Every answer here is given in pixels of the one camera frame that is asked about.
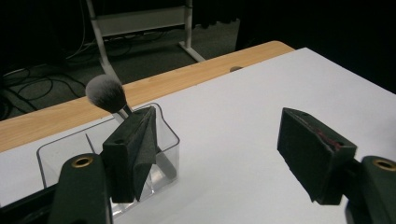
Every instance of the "clear plastic container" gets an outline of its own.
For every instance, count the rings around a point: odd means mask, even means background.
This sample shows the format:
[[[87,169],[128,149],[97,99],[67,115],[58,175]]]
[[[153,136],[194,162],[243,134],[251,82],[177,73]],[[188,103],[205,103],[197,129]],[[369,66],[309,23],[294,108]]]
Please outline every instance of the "clear plastic container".
[[[175,167],[177,175],[170,179],[163,173],[161,167],[153,164],[146,180],[145,187],[143,188],[140,202],[143,202],[160,189],[174,182],[178,176],[179,139],[163,119],[163,112],[160,106],[157,104],[149,104],[140,108],[148,106],[153,106],[156,109],[157,141],[159,148],[162,150],[161,153],[157,154],[157,158],[161,160],[163,157],[166,157]],[[115,119],[108,119],[39,148],[36,155],[44,188],[58,182],[62,166],[68,159],[83,153],[101,153],[102,144],[118,126],[119,123]],[[113,203],[113,216],[116,217],[137,204],[138,202]]]

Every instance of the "brush bristles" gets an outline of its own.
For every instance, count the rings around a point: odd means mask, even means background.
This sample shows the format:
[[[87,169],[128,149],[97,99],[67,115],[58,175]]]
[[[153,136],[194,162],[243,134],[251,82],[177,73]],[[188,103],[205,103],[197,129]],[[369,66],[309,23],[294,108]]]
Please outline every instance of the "brush bristles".
[[[125,93],[119,80],[109,75],[94,77],[85,89],[88,100],[112,114],[127,105]]]

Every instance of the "white table top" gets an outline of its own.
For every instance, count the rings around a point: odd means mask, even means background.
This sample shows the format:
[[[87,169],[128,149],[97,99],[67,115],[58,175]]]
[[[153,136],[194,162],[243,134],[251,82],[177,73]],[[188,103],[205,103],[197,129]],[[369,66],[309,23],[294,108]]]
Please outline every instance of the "white table top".
[[[310,49],[154,102],[180,138],[179,179],[115,223],[346,223],[346,198],[339,206],[311,203],[276,150],[283,107],[356,144],[358,161],[396,161],[396,96]],[[42,188],[40,146],[90,125],[0,153],[0,204]]]

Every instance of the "black curtain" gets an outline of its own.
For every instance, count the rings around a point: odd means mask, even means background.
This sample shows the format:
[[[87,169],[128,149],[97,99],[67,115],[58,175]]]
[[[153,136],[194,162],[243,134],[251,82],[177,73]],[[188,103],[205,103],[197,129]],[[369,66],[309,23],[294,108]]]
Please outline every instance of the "black curtain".
[[[192,4],[192,23],[205,28],[217,21],[229,23],[239,19],[244,5],[242,0],[195,0]]]
[[[385,0],[247,0],[236,50],[272,40],[307,47],[396,93],[395,12]]]
[[[46,0],[4,1],[0,8],[1,74],[41,63],[64,64]]]

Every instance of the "wooden desk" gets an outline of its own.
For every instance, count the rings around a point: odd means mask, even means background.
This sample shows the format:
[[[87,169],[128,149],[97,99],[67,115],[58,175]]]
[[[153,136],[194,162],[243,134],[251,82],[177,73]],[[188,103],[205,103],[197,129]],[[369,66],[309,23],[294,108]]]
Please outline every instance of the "wooden desk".
[[[186,89],[230,72],[234,66],[249,66],[288,53],[293,49],[281,42],[268,42],[202,63],[195,63],[155,77],[124,85],[130,106]],[[86,97],[0,122],[0,152],[107,116]]]

